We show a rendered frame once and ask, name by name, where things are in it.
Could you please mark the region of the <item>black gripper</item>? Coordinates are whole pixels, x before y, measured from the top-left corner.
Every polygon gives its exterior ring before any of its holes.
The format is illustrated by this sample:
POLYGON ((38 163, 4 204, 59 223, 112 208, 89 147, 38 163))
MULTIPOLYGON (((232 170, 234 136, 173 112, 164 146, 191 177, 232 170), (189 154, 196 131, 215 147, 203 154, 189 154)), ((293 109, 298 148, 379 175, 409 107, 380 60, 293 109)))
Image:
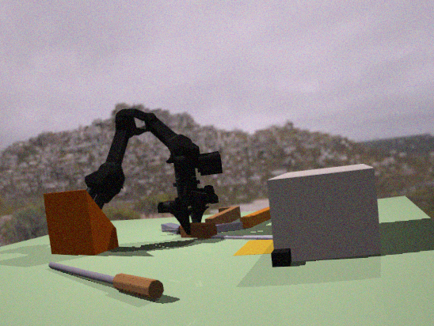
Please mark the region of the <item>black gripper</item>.
POLYGON ((180 222, 187 235, 190 235, 189 215, 192 222, 201 222, 203 213, 209 208, 206 207, 206 205, 202 206, 198 203, 192 203, 190 200, 190 203, 184 204, 183 194, 185 185, 188 185, 189 188, 197 188, 197 184, 200 184, 200 180, 196 180, 196 176, 176 179, 176 183, 173 184, 174 187, 177 187, 177 198, 175 198, 175 201, 164 201, 158 204, 158 213, 173 214, 180 222))

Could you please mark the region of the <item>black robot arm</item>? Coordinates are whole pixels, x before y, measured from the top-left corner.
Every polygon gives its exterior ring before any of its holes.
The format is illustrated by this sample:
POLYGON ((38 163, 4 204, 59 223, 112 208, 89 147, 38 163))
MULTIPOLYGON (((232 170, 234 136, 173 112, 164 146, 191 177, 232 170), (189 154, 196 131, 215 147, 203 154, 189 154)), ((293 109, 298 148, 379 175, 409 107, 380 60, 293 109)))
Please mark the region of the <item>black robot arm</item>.
MULTIPOLYGON (((175 179, 196 176, 196 168, 201 176, 223 173, 219 151, 200 154, 199 147, 190 138, 174 133, 154 113, 122 109, 117 112, 115 122, 116 133, 106 162, 96 172, 85 176, 88 187, 86 191, 101 210, 105 203, 109 203, 124 188, 125 177, 121 165, 128 139, 144 132, 152 132, 169 149, 171 154, 166 163, 173 163, 175 179), (145 125, 136 127, 134 117, 145 121, 145 125)), ((183 200, 184 204, 192 202, 204 206, 212 203, 214 196, 215 191, 211 185, 204 189, 185 185, 183 200)))

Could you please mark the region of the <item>grey rod with brown handle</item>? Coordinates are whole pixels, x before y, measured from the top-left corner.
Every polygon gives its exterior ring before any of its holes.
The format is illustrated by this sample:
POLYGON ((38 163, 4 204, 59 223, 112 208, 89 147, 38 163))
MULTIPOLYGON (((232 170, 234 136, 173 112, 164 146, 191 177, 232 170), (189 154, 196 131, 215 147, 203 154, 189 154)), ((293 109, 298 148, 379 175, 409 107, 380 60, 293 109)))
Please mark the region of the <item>grey rod with brown handle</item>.
POLYGON ((92 280, 111 283, 118 291, 135 294, 146 298, 153 298, 155 300, 160 298, 164 291, 163 283, 156 279, 147 279, 145 277, 127 274, 116 274, 114 277, 107 274, 87 271, 85 269, 76 267, 68 267, 64 264, 52 262, 50 262, 48 266, 59 271, 69 272, 72 275, 79 275, 92 280))

